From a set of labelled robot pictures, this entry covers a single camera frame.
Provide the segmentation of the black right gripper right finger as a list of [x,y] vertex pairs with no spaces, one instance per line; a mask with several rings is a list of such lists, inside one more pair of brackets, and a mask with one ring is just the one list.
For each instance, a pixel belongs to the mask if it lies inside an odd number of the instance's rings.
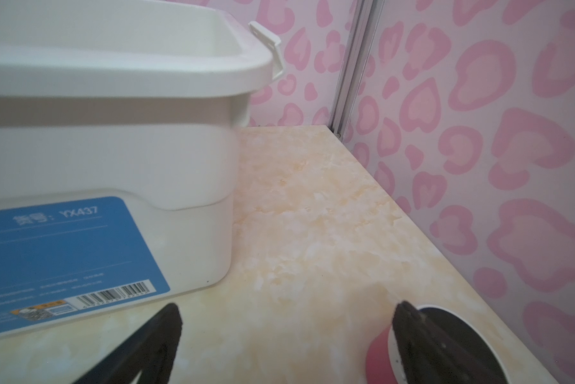
[[402,301],[392,327],[408,383],[505,383],[492,348],[457,315]]

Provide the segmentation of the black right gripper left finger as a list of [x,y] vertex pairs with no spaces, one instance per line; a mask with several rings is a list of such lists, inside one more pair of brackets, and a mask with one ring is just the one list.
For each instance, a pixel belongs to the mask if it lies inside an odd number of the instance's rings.
[[177,304],[169,303],[77,382],[169,382],[182,326]]

